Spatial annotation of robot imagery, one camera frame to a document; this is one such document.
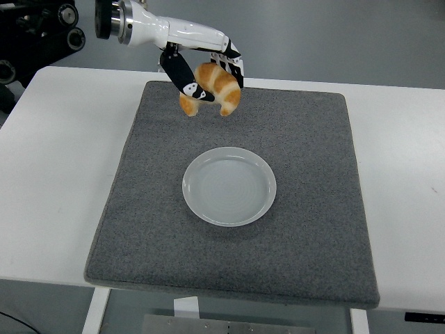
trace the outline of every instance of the gray carpet pad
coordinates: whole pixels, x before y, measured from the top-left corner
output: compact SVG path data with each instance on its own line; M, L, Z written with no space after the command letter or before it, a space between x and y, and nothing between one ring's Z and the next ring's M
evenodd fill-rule
M374 308L379 294L342 95L245 88L226 118L188 118L171 83L149 82L85 269L95 285L276 303ZM224 228L188 208L198 155L250 150L277 195L258 221Z

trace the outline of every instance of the metal plate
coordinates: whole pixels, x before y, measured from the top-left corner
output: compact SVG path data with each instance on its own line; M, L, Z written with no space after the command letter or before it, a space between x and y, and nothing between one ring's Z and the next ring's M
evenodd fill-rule
M313 328L145 315L142 334L316 334Z

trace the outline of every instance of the white plate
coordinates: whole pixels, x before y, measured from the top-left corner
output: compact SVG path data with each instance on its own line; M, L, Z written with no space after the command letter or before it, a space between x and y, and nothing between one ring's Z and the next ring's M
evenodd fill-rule
M249 224L275 199L272 169L242 148L215 148L197 157L182 180L187 205L205 221L225 227Z

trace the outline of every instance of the bread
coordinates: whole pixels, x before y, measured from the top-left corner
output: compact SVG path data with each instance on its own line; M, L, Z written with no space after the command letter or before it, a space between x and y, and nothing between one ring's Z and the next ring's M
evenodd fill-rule
M203 63L195 71L196 82L215 96L215 101L201 101L179 94L179 104L188 116L196 116L201 104L221 104L221 116L230 115L241 99L241 89L235 77L215 63Z

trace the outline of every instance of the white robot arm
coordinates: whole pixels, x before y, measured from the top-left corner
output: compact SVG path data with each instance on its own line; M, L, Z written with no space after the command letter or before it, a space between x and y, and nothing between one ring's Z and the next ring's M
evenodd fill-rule
M108 39L115 35L122 44L137 47L153 43L163 50L160 64L173 84L184 94L213 101L214 96L195 83L195 77L187 62L179 53L182 49L211 52L211 61L234 75L243 87L243 61L232 41L214 28L174 19L160 17L147 11L144 3L134 0L96 0L96 35ZM190 93L185 87L196 87Z

